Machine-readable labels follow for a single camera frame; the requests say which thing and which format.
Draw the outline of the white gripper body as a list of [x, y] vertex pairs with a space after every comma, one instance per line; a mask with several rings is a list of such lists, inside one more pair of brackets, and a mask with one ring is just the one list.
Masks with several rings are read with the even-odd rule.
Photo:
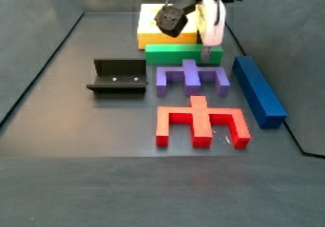
[[196, 21], [205, 47], [221, 45], [225, 19], [227, 9], [223, 1], [201, 0], [196, 7]]

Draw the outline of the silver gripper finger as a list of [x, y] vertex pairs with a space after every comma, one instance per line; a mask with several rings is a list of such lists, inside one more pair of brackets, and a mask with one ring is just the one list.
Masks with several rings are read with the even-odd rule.
[[201, 51], [201, 60], [204, 63], [208, 63], [211, 61], [212, 57], [212, 47], [203, 46]]

